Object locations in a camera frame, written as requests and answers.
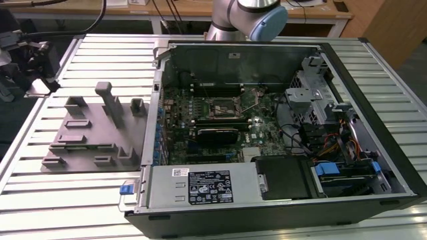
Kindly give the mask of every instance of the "metal bracket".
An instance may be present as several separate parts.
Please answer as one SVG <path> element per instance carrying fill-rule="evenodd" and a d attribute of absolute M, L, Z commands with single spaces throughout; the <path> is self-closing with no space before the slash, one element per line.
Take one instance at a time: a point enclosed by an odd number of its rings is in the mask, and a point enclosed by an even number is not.
<path fill-rule="evenodd" d="M 328 64 L 320 56 L 305 57 L 301 61 L 304 72 L 323 75 L 328 69 Z"/>

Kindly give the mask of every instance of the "black cable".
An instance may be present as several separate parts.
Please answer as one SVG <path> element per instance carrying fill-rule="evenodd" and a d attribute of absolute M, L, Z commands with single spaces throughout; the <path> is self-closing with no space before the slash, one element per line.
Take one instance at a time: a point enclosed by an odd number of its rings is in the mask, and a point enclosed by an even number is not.
<path fill-rule="evenodd" d="M 68 0 L 0 2 L 0 9 L 33 8 L 39 6 L 60 4 L 65 1 Z"/>
<path fill-rule="evenodd" d="M 169 4 L 169 0 L 165 0 L 167 2 L 167 6 L 168 6 L 168 9 L 171 10 L 171 13 L 172 13 L 172 16 L 173 16 L 173 19 L 175 19 L 175 23 L 176 23 L 176 27 L 177 27 L 177 30 L 179 30 L 179 34 L 183 34 L 183 31 L 181 31 L 181 28 L 180 28 L 180 23 L 179 23 L 179 20 L 175 16 L 175 12 L 172 10 L 172 7 L 171 7 L 171 4 Z"/>
<path fill-rule="evenodd" d="M 52 4 L 60 4 L 65 1 L 68 0 L 32 1 L 31 4 L 33 7 L 39 7 L 39 6 L 52 5 Z"/>
<path fill-rule="evenodd" d="M 292 137 L 292 136 L 281 129 L 281 127 L 280 127 L 280 130 L 281 130 L 281 133 L 283 133 L 291 140 L 293 140 L 293 141 L 297 143 L 297 145 L 300 146 L 300 148 L 303 149 L 303 151 L 305 152 L 305 154 L 307 154 L 308 156 L 315 156 L 313 152 L 307 148 L 307 146 L 305 146 L 297 139 L 295 139 L 295 137 Z"/>
<path fill-rule="evenodd" d="M 171 3 L 173 5 L 175 11 L 176 11 L 176 15 L 177 15 L 179 21 L 183 22 L 181 15 L 180 15 L 180 12 L 179 12 L 179 10 L 177 10 L 177 8 L 175 6 L 175 2 L 173 1 L 176 1 L 176 0 L 171 0 Z"/>
<path fill-rule="evenodd" d="M 305 23 L 307 23 L 307 14 L 305 14 L 305 8 L 307 8 L 307 6 L 303 6 L 297 1 L 296 1 L 296 3 L 297 3 L 299 6 L 292 5 L 288 0 L 285 0 L 285 1 L 287 1 L 287 3 L 288 3 L 292 7 L 295 7 L 295 8 L 301 7 L 301 10 L 303 10 L 303 12 L 304 12 L 304 24 L 305 24 Z"/>
<path fill-rule="evenodd" d="M 153 7 L 155 7 L 155 9 L 156 9 L 156 11 L 157 11 L 159 17 L 161 18 L 161 21 L 167 22 L 165 18 L 163 17 L 163 15 L 161 15 L 161 13 L 160 13 L 159 8 L 157 8 L 156 0 L 152 0 L 152 4 L 153 4 Z M 163 26 L 164 26 L 164 28 L 165 28 L 165 30 L 167 30 L 167 33 L 171 35 L 171 31 L 169 31 L 168 26 L 165 26 L 164 24 L 163 24 Z"/>
<path fill-rule="evenodd" d="M 47 31 L 47 32 L 35 32 L 25 34 L 23 36 L 24 39 L 35 39 L 35 38 L 43 38 L 43 37 L 59 37 L 59 36 L 76 36 L 76 35 L 83 35 L 88 34 L 100 24 L 104 15 L 105 15 L 105 9 L 107 9 L 107 0 L 101 0 L 101 8 L 100 8 L 100 13 L 99 16 L 92 23 L 92 25 L 83 31 Z"/>

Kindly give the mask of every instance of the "slotted metal table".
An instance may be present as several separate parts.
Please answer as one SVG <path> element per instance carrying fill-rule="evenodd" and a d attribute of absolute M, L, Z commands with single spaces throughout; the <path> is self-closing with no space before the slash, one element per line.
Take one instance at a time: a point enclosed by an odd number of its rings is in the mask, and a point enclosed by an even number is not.
<path fill-rule="evenodd" d="M 145 239 L 119 211 L 119 186 L 139 172 L 44 174 L 41 159 L 67 114 L 68 96 L 101 103 L 99 81 L 109 81 L 121 103 L 149 102 L 157 40 L 201 40 L 199 35 L 89 34 L 75 39 L 61 59 L 61 89 L 39 99 L 0 163 L 1 239 Z M 427 180 L 427 109 L 369 43 L 356 38 L 279 37 L 328 42 L 421 178 Z M 345 94 L 336 87 L 341 98 Z M 136 204 L 125 196 L 127 206 Z M 376 215 L 357 224 L 235 233 L 189 239 L 425 239 L 427 205 Z"/>

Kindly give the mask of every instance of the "warning label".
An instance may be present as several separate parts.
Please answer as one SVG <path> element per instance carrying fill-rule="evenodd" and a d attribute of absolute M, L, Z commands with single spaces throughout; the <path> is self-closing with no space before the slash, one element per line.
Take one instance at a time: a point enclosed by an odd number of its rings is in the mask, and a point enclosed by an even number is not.
<path fill-rule="evenodd" d="M 188 172 L 188 202 L 191 205 L 233 202 L 228 170 Z"/>

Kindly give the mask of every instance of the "barcode label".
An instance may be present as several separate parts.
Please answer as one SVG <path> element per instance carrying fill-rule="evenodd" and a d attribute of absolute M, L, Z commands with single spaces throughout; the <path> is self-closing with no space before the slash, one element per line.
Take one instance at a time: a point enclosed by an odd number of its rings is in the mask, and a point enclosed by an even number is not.
<path fill-rule="evenodd" d="M 220 194 L 219 198 L 224 199 L 224 198 L 231 198 L 233 195 L 231 193 L 225 193 L 225 194 Z"/>
<path fill-rule="evenodd" d="M 187 177 L 189 168 L 173 168 L 172 177 Z"/>

